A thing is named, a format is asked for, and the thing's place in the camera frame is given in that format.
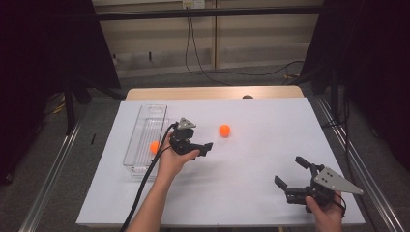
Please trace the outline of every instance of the orange ball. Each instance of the orange ball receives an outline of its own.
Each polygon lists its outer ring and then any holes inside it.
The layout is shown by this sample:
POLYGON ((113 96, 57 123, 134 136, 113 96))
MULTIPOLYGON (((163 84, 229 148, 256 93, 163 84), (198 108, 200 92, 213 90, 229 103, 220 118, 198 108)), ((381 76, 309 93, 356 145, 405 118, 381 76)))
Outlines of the orange ball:
POLYGON ((154 154, 157 153, 159 147, 160 147, 159 141, 153 141, 153 142, 150 144, 150 150, 151 150, 151 152, 154 153, 154 154))
POLYGON ((227 126, 226 124, 223 124, 220 126, 220 135, 222 135, 222 137, 227 137, 229 136, 230 133, 230 127, 227 126))

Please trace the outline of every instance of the gray carpet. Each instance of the gray carpet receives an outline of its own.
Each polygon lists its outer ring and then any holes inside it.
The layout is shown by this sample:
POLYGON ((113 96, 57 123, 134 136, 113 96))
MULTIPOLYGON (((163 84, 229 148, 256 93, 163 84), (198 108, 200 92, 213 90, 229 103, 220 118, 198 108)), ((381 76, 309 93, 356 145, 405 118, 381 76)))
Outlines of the gray carpet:
MULTIPOLYGON (((299 73, 301 66, 302 64, 292 65, 288 72, 299 73)), ((277 68, 241 68, 231 71, 271 73, 277 68)), ((275 74, 258 76, 243 76, 232 73, 210 73, 209 76, 231 85, 281 85, 289 82, 283 78, 285 73, 286 71, 283 70, 275 74)), ((122 79, 121 82, 124 93, 131 88, 221 86, 220 83, 209 80, 203 74, 188 72, 127 78, 122 79)), ((305 96, 309 98, 319 122, 322 125, 327 123, 316 97, 311 93, 309 83, 302 84, 301 88, 305 96)), ((120 103, 98 91, 90 90, 90 93, 93 100, 88 106, 82 126, 59 175, 57 185, 44 209, 37 231, 117 231, 117 229, 90 229, 75 224, 120 103)), ((329 98, 329 91, 325 93, 324 97, 329 98)), ((50 101, 47 110, 55 107, 58 100, 50 101)), ((410 191, 408 184, 410 183, 410 173, 395 160, 385 141, 374 136, 372 126, 361 110, 353 102, 350 102, 350 106, 349 137, 365 161, 374 181, 394 207, 403 227, 410 229, 408 220, 410 218, 410 200, 407 196, 410 191)), ((14 182, 9 186, 0 187, 0 231, 18 231, 65 139, 65 130, 64 109, 59 114, 48 114, 35 141, 18 165, 14 173, 14 182)), ((342 146, 331 129, 323 131, 334 150, 343 174, 351 179, 342 146)), ((357 185, 363 188, 363 184, 354 170, 353 180, 356 180, 357 185)), ((363 201, 359 197, 356 199, 366 219, 366 224, 346 226, 343 231, 389 231, 368 195, 363 196, 363 201)), ((208 232, 218 231, 218 229, 171 229, 170 231, 208 232)), ((232 231, 278 230, 276 228, 235 228, 232 231)), ((285 228, 285 231, 314 231, 314 228, 294 227, 285 228)))

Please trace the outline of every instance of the transparent box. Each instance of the transparent box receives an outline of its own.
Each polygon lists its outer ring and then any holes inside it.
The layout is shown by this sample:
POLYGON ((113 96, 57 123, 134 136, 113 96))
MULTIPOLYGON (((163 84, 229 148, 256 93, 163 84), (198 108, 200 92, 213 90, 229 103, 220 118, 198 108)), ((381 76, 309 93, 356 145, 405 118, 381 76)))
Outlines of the transparent box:
MULTIPOLYGON (((124 157, 124 166, 137 179, 142 180, 155 157, 150 149, 151 143, 154 141, 161 143, 165 127, 169 124, 166 109, 165 104, 144 104, 139 109, 130 144, 124 157)), ((154 180, 157 171, 158 165, 155 166, 148 180, 154 180)))

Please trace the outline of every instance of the human arm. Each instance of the human arm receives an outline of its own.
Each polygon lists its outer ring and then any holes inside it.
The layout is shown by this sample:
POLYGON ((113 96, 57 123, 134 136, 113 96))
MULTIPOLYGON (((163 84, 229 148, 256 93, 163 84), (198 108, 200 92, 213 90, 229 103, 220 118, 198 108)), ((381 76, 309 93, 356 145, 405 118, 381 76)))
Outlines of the human arm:
POLYGON ((161 218, 165 207, 166 195, 175 176, 182 170, 184 164, 199 155, 199 150, 191 151, 185 155, 178 155, 169 144, 169 133, 164 140, 161 150, 160 164, 157 177, 145 197, 141 207, 136 213, 127 231, 129 232, 158 232, 160 231, 161 218))
MULTIPOLYGON (((340 196, 340 191, 336 191, 334 200, 338 204, 341 201, 340 196)), ((341 215, 343 211, 337 204, 330 203, 327 207, 321 208, 311 196, 306 198, 306 202, 314 213, 317 232, 341 232, 341 215)))

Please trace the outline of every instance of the white table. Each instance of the white table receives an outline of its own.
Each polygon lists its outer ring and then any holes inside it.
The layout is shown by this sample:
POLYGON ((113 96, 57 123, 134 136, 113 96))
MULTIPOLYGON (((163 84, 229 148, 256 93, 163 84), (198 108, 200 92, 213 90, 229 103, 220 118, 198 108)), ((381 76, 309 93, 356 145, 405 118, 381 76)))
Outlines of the white table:
MULTIPOLYGON (((311 225, 313 215, 286 203, 275 175, 291 188, 309 185, 310 173, 294 161, 296 156, 341 174, 308 99, 122 101, 77 223, 120 226, 127 217, 139 183, 123 158, 144 103, 167 104, 169 118, 196 123, 192 142, 214 142, 207 157, 187 163, 175 179, 163 226, 311 225), (221 124, 230 125, 228 138, 219 136, 221 124)), ((150 187, 145 186, 140 202, 150 187)), ((342 196, 347 204, 343 223, 365 223, 353 196, 342 196)))

